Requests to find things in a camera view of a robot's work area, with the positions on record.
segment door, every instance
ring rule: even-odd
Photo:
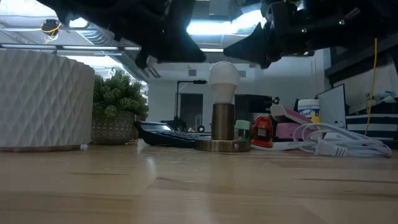
[[[202,94],[181,94],[180,117],[186,122],[187,127],[197,130],[196,127],[202,124],[203,95]]]

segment desk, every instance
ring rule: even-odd
[[[398,154],[0,153],[0,223],[398,223]]]

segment white textured planter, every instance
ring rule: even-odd
[[[65,150],[90,142],[94,70],[28,50],[0,50],[0,151]]]

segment white light bulb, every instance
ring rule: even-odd
[[[239,82],[239,71],[232,63],[218,62],[210,68],[208,83],[215,103],[232,103]]]

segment white wall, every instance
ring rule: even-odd
[[[286,57],[273,63],[268,69],[249,68],[249,65],[237,65],[239,70],[246,70],[246,78],[241,79],[235,94],[253,94],[279,96],[280,103],[293,108],[296,98],[313,98],[317,92],[325,90],[323,51],[314,57]],[[148,121],[171,120],[175,113],[175,93],[177,80],[187,79],[189,68],[197,69],[197,77],[208,79],[210,64],[160,64],[156,66],[161,79],[148,82]],[[213,95],[208,85],[188,84],[181,93],[203,94],[203,125],[210,130]]]
[[[372,88],[373,69],[360,75],[355,75],[343,81],[336,82],[334,86],[345,84],[346,103],[350,105],[349,112],[354,113],[366,108],[365,94]],[[398,93],[398,75],[392,59],[383,67],[376,69],[376,82],[374,91],[393,91]]]

